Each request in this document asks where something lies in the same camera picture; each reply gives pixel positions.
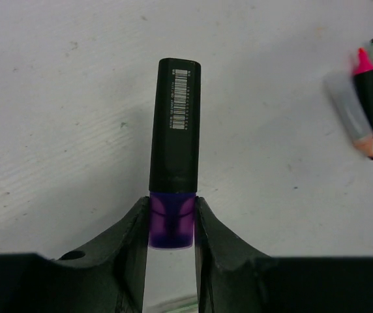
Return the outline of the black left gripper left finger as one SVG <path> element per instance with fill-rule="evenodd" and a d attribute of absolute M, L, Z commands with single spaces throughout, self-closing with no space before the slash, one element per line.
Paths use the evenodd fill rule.
<path fill-rule="evenodd" d="M 0 254 L 0 312 L 141 312 L 149 199 L 59 259 Z"/>

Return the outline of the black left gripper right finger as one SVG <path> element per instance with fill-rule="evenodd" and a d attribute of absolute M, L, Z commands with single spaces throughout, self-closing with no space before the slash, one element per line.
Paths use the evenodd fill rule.
<path fill-rule="evenodd" d="M 195 209 L 200 312 L 373 312 L 373 257 L 268 256 Z"/>

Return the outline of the purple cap black highlighter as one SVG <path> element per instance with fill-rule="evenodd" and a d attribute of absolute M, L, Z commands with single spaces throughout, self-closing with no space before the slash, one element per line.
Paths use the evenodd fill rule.
<path fill-rule="evenodd" d="M 201 65 L 159 61 L 149 174 L 149 246 L 192 246 L 198 191 Z"/>

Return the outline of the pastel orange highlighter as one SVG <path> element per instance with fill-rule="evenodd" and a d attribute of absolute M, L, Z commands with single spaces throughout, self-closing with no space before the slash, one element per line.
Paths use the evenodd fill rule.
<path fill-rule="evenodd" d="M 353 146 L 373 160 L 373 130 L 357 97 L 351 77 L 346 72 L 330 72 L 324 77 L 327 96 L 346 129 Z"/>

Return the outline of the pink cap black highlighter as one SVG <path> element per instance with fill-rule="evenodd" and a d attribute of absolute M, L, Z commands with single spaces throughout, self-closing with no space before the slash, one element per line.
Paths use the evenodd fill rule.
<path fill-rule="evenodd" d="M 355 90 L 373 131 L 373 62 L 366 50 L 357 50 L 358 64 L 353 70 Z"/>

